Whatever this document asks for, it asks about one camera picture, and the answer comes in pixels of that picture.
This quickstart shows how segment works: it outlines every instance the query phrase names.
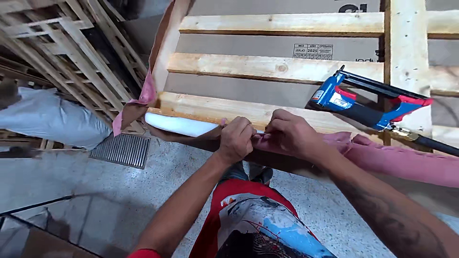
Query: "floor drain grate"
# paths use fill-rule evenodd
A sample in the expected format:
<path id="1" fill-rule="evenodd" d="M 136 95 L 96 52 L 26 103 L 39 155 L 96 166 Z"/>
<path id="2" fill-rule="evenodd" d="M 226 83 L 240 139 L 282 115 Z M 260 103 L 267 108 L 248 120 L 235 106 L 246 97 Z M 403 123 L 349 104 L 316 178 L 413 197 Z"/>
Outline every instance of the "floor drain grate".
<path id="1" fill-rule="evenodd" d="M 125 134 L 113 137 L 111 134 L 91 150 L 89 157 L 144 169 L 149 146 L 150 138 L 147 137 Z"/>

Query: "red shirt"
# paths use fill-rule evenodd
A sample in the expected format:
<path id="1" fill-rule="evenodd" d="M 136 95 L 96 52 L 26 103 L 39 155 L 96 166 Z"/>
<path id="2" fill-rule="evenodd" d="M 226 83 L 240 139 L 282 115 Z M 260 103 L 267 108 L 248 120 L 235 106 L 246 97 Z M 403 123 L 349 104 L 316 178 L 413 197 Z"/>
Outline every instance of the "red shirt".
<path id="1" fill-rule="evenodd" d="M 233 209 L 233 208 L 235 208 L 238 203 L 233 204 L 232 207 L 230 208 L 229 205 L 231 203 L 237 201 L 238 196 L 245 196 L 244 197 L 245 199 L 239 198 L 239 203 L 241 203 L 241 204 L 239 206 L 237 206 L 236 209 Z M 300 248 L 300 249 L 302 249 L 301 250 L 302 252 L 300 252 L 300 255 L 302 253 L 308 253 L 308 252 L 313 252 L 313 253 L 317 254 L 317 252 L 318 252 L 317 250 L 320 250 L 320 252 L 324 252 L 326 254 L 323 257 L 334 257 L 334 255 L 331 254 L 325 247 L 323 247 L 319 243 L 317 238 L 315 238 L 315 236 L 309 231 L 309 229 L 307 229 L 307 227 L 304 226 L 304 224 L 299 220 L 298 214 L 297 214 L 295 208 L 292 206 L 292 204 L 287 199 L 285 199 L 281 194 L 279 194 L 277 191 L 275 191 L 272 188 L 270 188 L 270 187 L 268 187 L 268 186 L 266 186 L 264 184 L 261 184 L 261 183 L 255 183 L 255 182 L 244 181 L 244 180 L 239 180 L 239 179 L 229 179 L 229 180 L 221 183 L 220 185 L 218 185 L 216 187 L 215 191 L 213 192 L 213 197 L 212 197 L 212 202 L 211 202 L 211 207 L 210 207 L 209 214 L 208 214 L 208 216 L 206 218 L 206 221 L 204 222 L 204 225 L 203 225 L 203 227 L 201 229 L 201 232 L 199 233 L 198 238 L 196 239 L 196 242 L 195 242 L 195 244 L 193 246 L 193 249 L 191 250 L 190 258 L 203 258 L 203 257 L 205 257 L 205 258 L 213 258 L 213 257 L 215 257 L 216 254 L 217 254 L 217 251 L 218 251 L 218 247 L 219 247 L 219 244 L 218 244 L 219 239 L 218 238 L 220 237 L 220 246 L 222 246 L 222 243 L 228 237 L 229 232 L 232 232 L 232 229 L 230 229 L 229 231 L 227 229 L 224 230 L 223 227 L 221 227 L 222 225 L 220 224 L 220 221 L 221 220 L 222 221 L 226 221 L 227 223 L 231 224 L 232 221 L 229 221 L 226 216 L 230 216 L 230 213 L 232 213 L 232 209 L 233 209 L 233 211 L 236 211 L 236 210 L 240 209 L 240 210 L 243 210 L 242 212 L 246 212 L 246 210 L 250 209 L 254 204 L 250 204 L 251 206 L 248 206 L 249 204 L 246 204 L 245 207 L 241 207 L 241 206 L 244 205 L 242 203 L 245 202 L 246 200 L 260 202 L 260 200 L 259 200 L 260 197 L 262 197 L 262 199 L 264 198 L 264 200 L 265 200 L 265 203 L 262 202 L 262 204 L 266 204 L 267 203 L 268 204 L 267 206 L 269 206 L 269 204 L 272 203 L 275 206 L 280 207 L 281 211 L 279 211 L 279 212 L 288 213 L 287 215 L 291 216 L 290 220 L 287 221 L 288 224 L 291 221 L 301 223 L 301 225 L 299 226 L 300 227 L 299 230 L 302 231 L 302 233 L 304 233 L 305 230 L 307 231 L 307 233 L 308 233 L 307 235 L 308 235 L 309 239 L 306 239 L 306 241 L 308 243 L 312 242 L 311 241 L 311 236 L 313 237 L 312 240 L 317 242 L 317 243 L 314 243 L 313 247 L 307 247 L 308 249 L 306 251 L 304 251 L 304 248 Z M 239 212 L 239 213 L 240 214 L 236 215 L 239 218 L 241 218 L 241 216 L 244 216 L 246 214 L 246 213 L 241 213 L 241 212 Z M 296 248 L 295 247 L 298 247 L 298 245 L 301 246 L 301 247 L 304 246 L 304 242 L 301 242 L 301 241 L 298 242 L 296 240 L 298 238 L 297 235 L 294 236 L 294 238 L 295 238 L 294 241 L 296 243 L 293 243 L 293 245 L 289 244 L 288 241 L 289 241 L 289 239 L 291 239 L 291 236 L 288 236 L 286 232 L 285 233 L 284 232 L 281 233 L 281 231 L 282 231 L 281 229 L 276 228 L 275 225 L 272 225 L 269 222 L 268 222 L 268 225 L 269 225 L 269 229 L 268 229 L 268 226 L 264 226 L 263 225 L 263 221 L 262 220 L 261 221 L 259 220 L 258 222 L 255 222 L 255 223 L 250 221 L 250 219 L 247 220 L 246 217 L 241 218 L 241 220 L 244 220 L 246 225 L 247 225 L 247 223 L 251 223 L 250 226 L 253 226 L 253 227 L 257 228 L 258 232 L 260 232 L 260 230 L 263 231 L 265 233 L 264 236 L 266 236 L 266 234 L 268 234 L 268 235 L 270 235 L 271 238 L 273 238 L 273 239 L 277 238 L 277 240 L 279 240 L 281 242 L 284 241 L 284 240 L 287 241 L 287 243 L 284 242 L 287 245 L 287 247 L 285 247 L 282 244 L 280 244 L 280 245 L 284 246 L 285 248 L 288 248 L 290 250 L 293 250 L 294 252 L 296 252 Z M 239 231 L 243 231 L 243 233 L 246 232 L 245 229 L 241 230 L 240 225 L 238 227 L 239 227 L 239 229 L 238 229 Z M 154 250 L 142 249 L 142 250 L 138 250 L 138 251 L 132 253 L 129 256 L 129 258 L 160 258 L 160 256 Z"/>

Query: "foam padding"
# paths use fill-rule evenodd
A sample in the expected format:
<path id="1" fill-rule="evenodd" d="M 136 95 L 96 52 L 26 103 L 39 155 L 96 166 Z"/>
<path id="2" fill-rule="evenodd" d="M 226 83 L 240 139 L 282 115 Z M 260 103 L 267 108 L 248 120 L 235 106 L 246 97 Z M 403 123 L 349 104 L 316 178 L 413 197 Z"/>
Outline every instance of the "foam padding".
<path id="1" fill-rule="evenodd" d="M 148 112 L 145 114 L 145 122 L 161 130 L 192 137 L 198 137 L 218 126 L 214 123 L 168 117 Z"/>

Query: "white sack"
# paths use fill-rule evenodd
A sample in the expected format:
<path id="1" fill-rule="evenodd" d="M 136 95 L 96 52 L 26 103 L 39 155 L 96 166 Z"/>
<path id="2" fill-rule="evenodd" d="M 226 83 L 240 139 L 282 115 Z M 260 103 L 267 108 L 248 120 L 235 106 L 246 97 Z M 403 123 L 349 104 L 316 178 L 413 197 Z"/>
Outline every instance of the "white sack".
<path id="1" fill-rule="evenodd" d="M 112 132 L 91 111 L 61 99 L 56 91 L 19 87 L 22 99 L 0 110 L 0 128 L 88 150 Z"/>

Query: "speckled floor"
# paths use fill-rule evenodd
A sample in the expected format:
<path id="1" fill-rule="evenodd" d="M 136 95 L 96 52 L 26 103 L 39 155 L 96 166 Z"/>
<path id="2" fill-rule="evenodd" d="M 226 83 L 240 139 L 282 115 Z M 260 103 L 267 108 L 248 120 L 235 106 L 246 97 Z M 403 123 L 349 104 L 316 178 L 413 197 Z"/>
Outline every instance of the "speckled floor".
<path id="1" fill-rule="evenodd" d="M 121 258 L 155 211 L 210 153 L 154 138 L 145 170 L 87 155 L 58 152 L 41 159 L 0 160 L 0 211 L 79 194 L 49 205 L 53 218 L 68 225 L 70 241 L 103 257 Z M 333 184 L 275 170 L 271 186 L 292 202 L 303 222 L 336 256 L 394 257 Z M 210 200 L 174 257 L 188 256 L 209 208 Z M 18 215 L 26 219 L 42 210 Z"/>

